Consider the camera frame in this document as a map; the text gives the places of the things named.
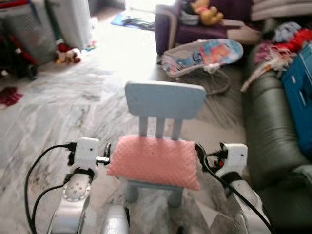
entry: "gray basket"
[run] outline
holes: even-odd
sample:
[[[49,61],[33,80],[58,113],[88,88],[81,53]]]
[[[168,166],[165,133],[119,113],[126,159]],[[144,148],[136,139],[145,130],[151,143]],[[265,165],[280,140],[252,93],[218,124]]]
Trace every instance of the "gray basket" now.
[[[86,48],[92,40],[88,0],[49,0],[63,39],[71,47]]]
[[[32,2],[37,16],[28,4],[1,9],[0,19],[4,20],[8,30],[40,65],[54,60],[56,42],[44,2]]]

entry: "red cloth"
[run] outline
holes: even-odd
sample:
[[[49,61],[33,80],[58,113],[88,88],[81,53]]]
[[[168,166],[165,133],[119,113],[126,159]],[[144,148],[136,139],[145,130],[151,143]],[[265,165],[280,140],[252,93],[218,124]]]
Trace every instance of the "red cloth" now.
[[[302,29],[290,41],[276,43],[275,46],[289,49],[291,52],[297,52],[301,50],[303,43],[309,40],[312,40],[312,31],[308,29]]]
[[[27,0],[4,1],[4,2],[0,2],[0,9],[12,7],[12,6],[26,5],[27,3],[28,3]]]
[[[0,104],[5,104],[6,106],[12,106],[18,102],[18,100],[23,96],[19,94],[17,87],[6,87],[0,92]]]
[[[69,46],[67,46],[65,43],[60,43],[58,44],[58,50],[66,53],[67,51],[70,51],[72,48],[70,48]]]

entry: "sofa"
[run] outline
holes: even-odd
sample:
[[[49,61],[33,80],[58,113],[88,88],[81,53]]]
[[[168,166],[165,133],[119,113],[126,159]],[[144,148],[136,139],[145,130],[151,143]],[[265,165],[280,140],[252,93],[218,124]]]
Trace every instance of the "sofa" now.
[[[253,21],[312,14],[311,0],[253,0]]]
[[[224,25],[188,26],[180,23],[182,0],[173,4],[160,4],[155,8],[155,43],[157,54],[162,55],[176,43],[185,44],[198,39],[228,38],[243,45],[255,45],[261,40],[262,23],[250,20],[251,0],[210,0],[223,13],[224,19],[236,20]]]
[[[259,65],[249,55],[245,79]],[[312,164],[298,136],[284,88],[267,72],[243,95],[248,168],[277,233],[312,233]]]

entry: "purple armchair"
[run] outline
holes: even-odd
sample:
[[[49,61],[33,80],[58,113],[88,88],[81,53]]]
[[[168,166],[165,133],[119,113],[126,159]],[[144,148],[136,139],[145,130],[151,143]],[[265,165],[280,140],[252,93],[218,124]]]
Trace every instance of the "purple armchair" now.
[[[227,22],[225,25],[188,26],[179,22],[182,0],[173,5],[157,5],[155,10],[156,50],[162,55],[176,43],[189,43],[198,39],[228,38],[242,44],[257,44],[261,32],[250,21],[252,0],[210,0],[210,5],[223,13],[224,19],[241,22]]]

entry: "black cable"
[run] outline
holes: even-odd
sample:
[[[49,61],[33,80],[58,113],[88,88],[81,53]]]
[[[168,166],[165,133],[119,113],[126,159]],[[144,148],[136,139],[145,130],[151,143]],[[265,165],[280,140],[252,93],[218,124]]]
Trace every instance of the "black cable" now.
[[[38,162],[42,159],[42,157],[47,153],[49,152],[50,150],[52,149],[55,149],[55,148],[67,148],[69,149],[70,151],[73,151],[75,150],[76,148],[76,143],[69,143],[69,144],[64,144],[64,145],[55,145],[55,146],[52,146],[50,147],[49,149],[45,150],[37,159],[36,161],[34,162],[34,164],[31,166],[31,168],[29,169],[27,175],[26,175],[26,179],[25,179],[25,187],[24,187],[24,203],[25,203],[25,210],[26,210],[26,217],[27,217],[27,222],[28,222],[28,225],[32,231],[33,234],[37,234],[37,231],[36,231],[36,227],[34,227],[33,225],[33,222],[32,222],[32,219],[30,217],[30,212],[29,212],[29,204],[28,204],[28,180],[29,180],[29,177],[30,177],[30,174],[31,172],[33,171],[33,169],[35,168],[35,166],[38,164]]]
[[[270,214],[269,214],[269,212],[268,212],[268,210],[267,210],[267,208],[265,207],[264,204],[262,204],[262,208],[264,210],[264,214],[266,215],[266,217],[268,218],[269,222],[272,225],[273,224],[272,218],[271,218],[271,216],[270,216]]]
[[[249,206],[250,209],[252,209],[253,212],[256,213],[256,215],[264,222],[264,224],[268,227],[268,229],[270,230],[270,232],[272,234],[275,234],[275,230],[274,228],[270,225],[270,223],[268,223],[268,221],[265,219],[265,217],[263,217],[263,215],[242,195],[239,193],[239,191],[237,191],[234,187],[232,187],[230,184],[228,184],[225,180],[223,180],[222,178],[218,177],[215,173],[213,173],[211,171],[211,169],[209,168],[209,166],[206,163],[207,157],[208,156],[212,156],[214,155],[212,154],[208,154],[204,156],[204,165],[207,168],[208,172],[214,177],[216,178],[221,184],[223,184],[224,186],[226,186],[231,192],[235,193],[243,202],[246,203],[247,206]]]
[[[51,190],[54,190],[54,189],[59,189],[61,187],[63,187],[64,185],[58,185],[58,186],[54,186],[54,187],[51,187],[51,188],[48,188],[46,190],[44,190],[37,198],[36,202],[35,202],[35,205],[34,205],[34,208],[33,208],[33,215],[32,215],[32,224],[34,226],[34,228],[36,229],[36,212],[37,212],[37,207],[39,205],[39,202],[41,200],[41,198],[49,191]]]

